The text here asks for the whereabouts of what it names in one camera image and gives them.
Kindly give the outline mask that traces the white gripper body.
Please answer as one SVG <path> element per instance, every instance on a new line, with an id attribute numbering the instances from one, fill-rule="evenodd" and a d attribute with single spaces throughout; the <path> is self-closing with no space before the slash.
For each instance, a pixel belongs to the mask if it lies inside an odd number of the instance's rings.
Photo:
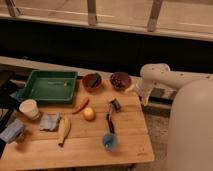
<path id="1" fill-rule="evenodd" d="M 149 101 L 150 94 L 155 87 L 155 83 L 150 80 L 140 78 L 135 85 L 137 94 L 141 97 L 143 105 L 147 105 Z"/>

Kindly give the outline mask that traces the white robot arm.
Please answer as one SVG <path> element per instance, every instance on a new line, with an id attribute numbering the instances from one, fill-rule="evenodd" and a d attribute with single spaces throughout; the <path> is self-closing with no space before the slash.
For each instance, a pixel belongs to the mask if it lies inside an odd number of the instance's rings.
<path id="1" fill-rule="evenodd" d="M 213 171 L 213 74 L 146 64 L 136 92 L 146 106 L 156 84 L 177 90 L 169 120 L 167 171 Z"/>

